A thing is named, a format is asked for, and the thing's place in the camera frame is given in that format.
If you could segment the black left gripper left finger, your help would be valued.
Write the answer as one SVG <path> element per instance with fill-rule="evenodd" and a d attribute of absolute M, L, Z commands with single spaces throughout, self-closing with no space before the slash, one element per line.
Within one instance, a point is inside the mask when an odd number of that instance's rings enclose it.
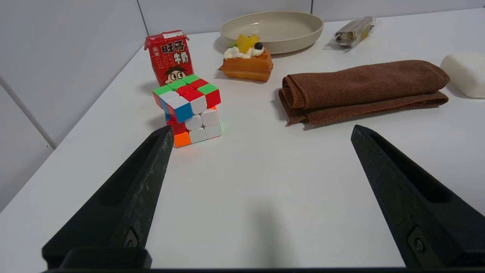
<path fill-rule="evenodd" d="M 174 144 L 152 132 L 43 246 L 48 269 L 149 269 L 145 246 Z"/>

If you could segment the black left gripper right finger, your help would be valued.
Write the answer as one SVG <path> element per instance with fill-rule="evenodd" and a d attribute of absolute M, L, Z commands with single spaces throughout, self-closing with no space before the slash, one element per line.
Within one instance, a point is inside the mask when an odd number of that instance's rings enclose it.
<path fill-rule="evenodd" d="M 483 268 L 485 218 L 377 132 L 350 141 L 407 268 Z"/>

